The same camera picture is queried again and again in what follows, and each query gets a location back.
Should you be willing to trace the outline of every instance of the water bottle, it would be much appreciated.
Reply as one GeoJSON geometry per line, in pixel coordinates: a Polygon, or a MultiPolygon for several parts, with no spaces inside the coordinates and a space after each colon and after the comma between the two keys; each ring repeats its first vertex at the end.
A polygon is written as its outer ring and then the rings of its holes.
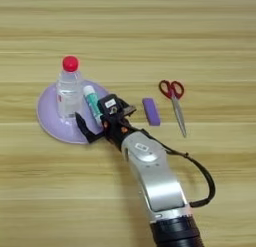
{"type": "Polygon", "coordinates": [[[62,62],[63,70],[57,81],[58,113],[61,118],[75,117],[80,112],[83,101],[82,75],[78,71],[79,62],[74,56],[67,56],[62,62]]]}

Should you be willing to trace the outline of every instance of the scissors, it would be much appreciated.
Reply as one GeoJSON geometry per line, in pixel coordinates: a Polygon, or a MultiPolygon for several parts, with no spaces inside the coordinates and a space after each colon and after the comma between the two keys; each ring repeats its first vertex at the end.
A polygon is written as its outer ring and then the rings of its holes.
{"type": "Polygon", "coordinates": [[[183,85],[177,81],[169,82],[167,80],[162,80],[159,83],[159,89],[168,99],[171,99],[173,109],[174,109],[177,121],[179,123],[182,135],[183,137],[186,137],[187,133],[186,133],[185,122],[184,122],[182,110],[179,104],[179,99],[183,96],[185,92],[183,85]]]}

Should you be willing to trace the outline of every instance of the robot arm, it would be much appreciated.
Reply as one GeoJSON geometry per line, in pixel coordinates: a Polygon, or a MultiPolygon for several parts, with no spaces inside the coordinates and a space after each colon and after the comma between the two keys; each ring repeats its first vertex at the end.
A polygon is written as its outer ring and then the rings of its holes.
{"type": "Polygon", "coordinates": [[[192,209],[163,146],[135,132],[123,141],[122,153],[141,189],[157,247],[202,247],[192,209]]]}
{"type": "Polygon", "coordinates": [[[104,136],[122,152],[137,179],[157,247],[203,247],[191,207],[203,206],[214,197],[215,184],[210,173],[188,154],[172,150],[146,131],[132,127],[125,116],[131,115],[135,108],[116,95],[99,100],[98,107],[102,113],[103,133],[93,134],[76,114],[78,127],[89,142],[104,136]],[[187,202],[169,167],[167,153],[183,156],[200,169],[210,187],[207,198],[187,202]]]}

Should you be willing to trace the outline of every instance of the scissor blade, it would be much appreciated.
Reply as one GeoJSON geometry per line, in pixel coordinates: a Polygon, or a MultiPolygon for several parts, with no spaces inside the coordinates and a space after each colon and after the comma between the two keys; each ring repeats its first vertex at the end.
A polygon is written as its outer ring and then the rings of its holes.
{"type": "Polygon", "coordinates": [[[174,109],[177,121],[179,123],[182,135],[183,135],[183,137],[186,137],[187,132],[186,132],[186,127],[185,127],[184,117],[183,117],[183,114],[182,114],[182,110],[181,110],[179,101],[175,96],[172,97],[172,104],[173,104],[173,109],[174,109]]]}

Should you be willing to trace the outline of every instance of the purple plate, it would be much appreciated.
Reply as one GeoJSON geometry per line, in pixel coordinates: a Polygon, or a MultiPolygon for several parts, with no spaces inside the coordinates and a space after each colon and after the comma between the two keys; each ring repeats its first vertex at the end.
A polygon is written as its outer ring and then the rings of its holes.
{"type": "MultiPolygon", "coordinates": [[[[82,84],[83,86],[92,85],[99,98],[108,95],[108,92],[103,87],[94,82],[85,80],[82,84]]],[[[41,94],[37,104],[37,117],[40,125],[49,135],[60,141],[87,144],[88,141],[77,127],[75,118],[64,120],[59,117],[56,95],[56,83],[50,85],[41,94]]],[[[84,109],[81,111],[81,115],[85,119],[87,127],[95,134],[100,133],[102,127],[99,127],[95,122],[85,99],[83,99],[83,103],[84,109]]]]}

